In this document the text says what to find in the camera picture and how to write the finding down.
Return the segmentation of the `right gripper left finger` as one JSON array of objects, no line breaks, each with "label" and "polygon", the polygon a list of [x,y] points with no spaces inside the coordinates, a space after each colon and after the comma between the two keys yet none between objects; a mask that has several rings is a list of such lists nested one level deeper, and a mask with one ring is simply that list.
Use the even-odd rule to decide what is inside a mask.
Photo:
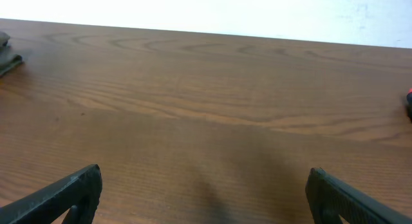
[{"label": "right gripper left finger", "polygon": [[91,164],[1,207],[1,223],[53,223],[66,213],[64,223],[91,224],[101,192],[100,168]]}]

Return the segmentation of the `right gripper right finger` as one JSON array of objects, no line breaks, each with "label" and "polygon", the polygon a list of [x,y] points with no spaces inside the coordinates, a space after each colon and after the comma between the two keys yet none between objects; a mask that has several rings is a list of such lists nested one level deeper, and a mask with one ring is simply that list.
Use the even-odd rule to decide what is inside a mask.
[{"label": "right gripper right finger", "polygon": [[411,224],[411,218],[379,203],[321,168],[312,168],[305,187],[315,224]]}]

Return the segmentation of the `black garment with red band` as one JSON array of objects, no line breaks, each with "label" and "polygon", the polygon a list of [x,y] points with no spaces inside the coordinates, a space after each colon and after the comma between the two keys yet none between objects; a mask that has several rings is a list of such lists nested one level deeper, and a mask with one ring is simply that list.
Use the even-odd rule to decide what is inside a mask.
[{"label": "black garment with red band", "polygon": [[410,121],[412,121],[412,89],[410,89],[406,95],[406,113]]}]

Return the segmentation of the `khaki shorts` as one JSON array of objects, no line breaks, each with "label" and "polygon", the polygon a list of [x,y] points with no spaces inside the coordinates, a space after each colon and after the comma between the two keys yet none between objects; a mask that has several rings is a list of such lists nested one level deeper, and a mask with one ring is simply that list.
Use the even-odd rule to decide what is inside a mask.
[{"label": "khaki shorts", "polygon": [[1,51],[6,51],[8,49],[8,41],[10,38],[11,37],[7,33],[0,32]]}]

